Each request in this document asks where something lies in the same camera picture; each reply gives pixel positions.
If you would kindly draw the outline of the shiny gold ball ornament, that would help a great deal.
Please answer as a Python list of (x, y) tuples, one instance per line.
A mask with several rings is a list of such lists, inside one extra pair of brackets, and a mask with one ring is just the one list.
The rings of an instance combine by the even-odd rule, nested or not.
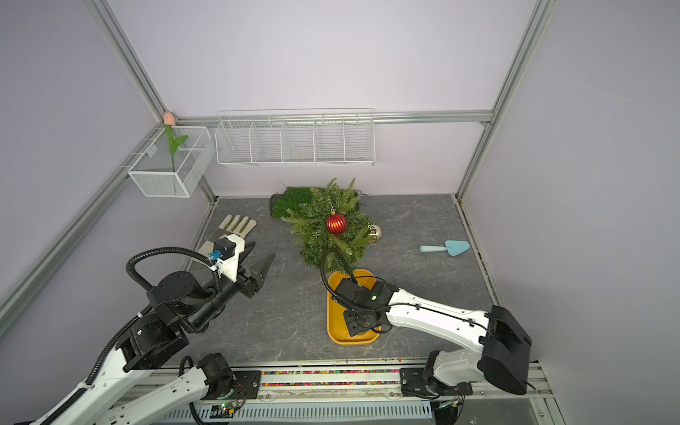
[(377, 224), (370, 224), (368, 226), (367, 236), (369, 242), (375, 244), (379, 242), (383, 237), (382, 229)]

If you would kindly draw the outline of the red ribbed ball ornament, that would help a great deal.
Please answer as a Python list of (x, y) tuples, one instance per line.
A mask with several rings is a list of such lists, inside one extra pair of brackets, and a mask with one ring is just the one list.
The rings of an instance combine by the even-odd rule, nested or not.
[(331, 235), (340, 236), (347, 231), (348, 220), (340, 212), (331, 211), (331, 215), (326, 220), (326, 228)]

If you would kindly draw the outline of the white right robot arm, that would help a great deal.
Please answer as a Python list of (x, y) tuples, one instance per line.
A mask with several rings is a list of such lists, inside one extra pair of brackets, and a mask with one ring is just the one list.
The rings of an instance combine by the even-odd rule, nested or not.
[(506, 308), (493, 306), (485, 312), (447, 306), (417, 297), (382, 278), (367, 288), (336, 248), (322, 254), (320, 273), (331, 300), (345, 310), (350, 336), (382, 335), (401, 327), (457, 345), (452, 352), (431, 352), (415, 382), (403, 379), (405, 396), (463, 398), (466, 393), (460, 386), (478, 381), (513, 395), (524, 395), (531, 386), (532, 340)]

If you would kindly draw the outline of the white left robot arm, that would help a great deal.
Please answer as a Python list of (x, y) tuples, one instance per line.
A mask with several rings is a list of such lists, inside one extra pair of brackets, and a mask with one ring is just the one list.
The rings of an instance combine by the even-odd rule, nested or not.
[[(107, 414), (118, 424), (151, 423), (182, 403), (230, 394), (237, 384), (232, 369), (221, 354), (212, 353), (176, 381), (140, 398), (143, 408), (137, 403), (116, 407), (139, 381), (188, 346), (190, 334), (205, 332), (237, 293), (252, 298), (262, 289), (276, 256), (269, 254), (245, 269), (242, 262), (255, 245), (230, 236), (207, 255), (166, 246), (130, 258), (126, 272), (145, 290), (148, 305), (104, 346), (87, 377), (36, 423), (94, 424)], [(211, 271), (212, 280), (201, 284), (190, 272), (177, 271), (152, 284), (137, 271), (141, 261), (166, 254), (196, 260)]]

